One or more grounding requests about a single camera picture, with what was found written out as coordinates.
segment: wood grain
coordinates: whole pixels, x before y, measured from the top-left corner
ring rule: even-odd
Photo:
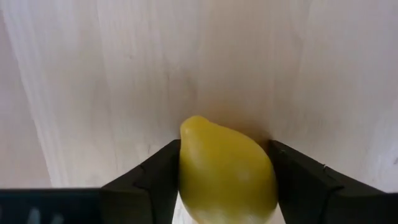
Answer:
[[[49,187],[49,173],[1,11],[0,70],[0,188]]]
[[[44,155],[54,187],[102,185],[202,114],[398,190],[393,0],[2,0],[1,7],[0,43],[9,37],[12,46],[1,52],[8,60],[1,99],[18,105],[18,113],[1,108],[0,138],[12,139],[2,140],[1,160],[26,153],[17,139],[36,142],[29,157]],[[175,223],[190,222],[179,202]],[[278,212],[272,223],[280,222]]]

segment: white surface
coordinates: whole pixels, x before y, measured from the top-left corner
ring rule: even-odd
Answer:
[[[0,84],[16,97],[0,98],[0,121],[10,118],[9,102],[20,108],[0,123],[0,137],[13,136],[0,145],[1,160],[28,161],[19,155],[27,138],[39,142],[41,157],[20,175],[45,161],[42,176],[54,187],[104,184],[202,114],[398,190],[396,1],[2,0],[1,7],[0,42],[9,46],[1,57],[15,63],[0,78],[19,87]],[[4,185],[27,185],[0,174]],[[179,212],[175,222],[189,223]]]

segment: wooden backdrop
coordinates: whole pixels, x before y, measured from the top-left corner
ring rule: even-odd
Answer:
[[[398,190],[395,0],[0,2],[0,187],[102,185],[202,114]]]

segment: lemon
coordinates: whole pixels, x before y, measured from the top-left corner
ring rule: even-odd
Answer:
[[[277,205],[274,170],[249,137],[188,118],[180,127],[180,195],[199,224],[265,223]]]

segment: wooden surface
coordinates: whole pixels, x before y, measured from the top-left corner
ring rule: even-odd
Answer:
[[[398,190],[397,1],[1,9],[0,187],[102,185],[201,114]],[[174,222],[191,222],[180,203]]]

